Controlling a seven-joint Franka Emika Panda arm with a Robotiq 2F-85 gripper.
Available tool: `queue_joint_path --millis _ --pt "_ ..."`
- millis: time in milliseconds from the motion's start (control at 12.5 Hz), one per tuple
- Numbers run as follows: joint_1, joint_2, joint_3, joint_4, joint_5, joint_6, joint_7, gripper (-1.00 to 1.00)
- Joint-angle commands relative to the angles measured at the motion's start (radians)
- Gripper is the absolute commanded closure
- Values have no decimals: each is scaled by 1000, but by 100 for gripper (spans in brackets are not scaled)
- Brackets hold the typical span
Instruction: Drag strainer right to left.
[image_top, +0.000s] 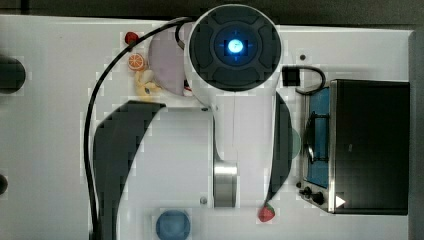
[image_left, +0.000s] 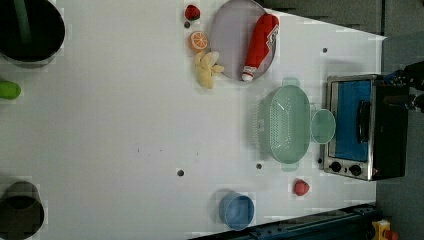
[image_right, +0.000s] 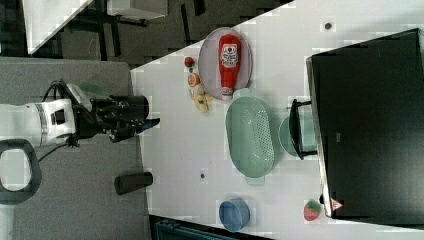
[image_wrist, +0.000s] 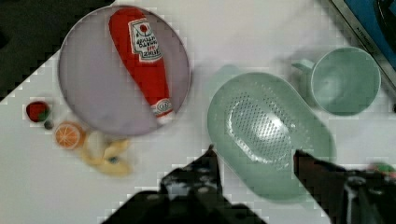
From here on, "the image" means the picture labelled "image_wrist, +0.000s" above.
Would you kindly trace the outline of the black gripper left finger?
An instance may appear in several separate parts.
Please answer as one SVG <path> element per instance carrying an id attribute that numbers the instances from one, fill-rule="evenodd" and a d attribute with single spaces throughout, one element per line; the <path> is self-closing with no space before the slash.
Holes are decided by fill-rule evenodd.
<path id="1" fill-rule="evenodd" d="M 167 174 L 160 182 L 160 193 L 173 201 L 201 187 L 210 187 L 222 193 L 218 156 L 213 145 L 198 159 Z"/>

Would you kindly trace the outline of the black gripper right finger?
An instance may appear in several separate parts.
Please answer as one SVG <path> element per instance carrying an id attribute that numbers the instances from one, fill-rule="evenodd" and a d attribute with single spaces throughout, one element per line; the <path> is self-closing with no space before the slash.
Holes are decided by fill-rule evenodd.
<path id="1" fill-rule="evenodd" d="M 393 172 L 348 170 L 300 149 L 293 171 L 331 224 L 396 224 Z"/>

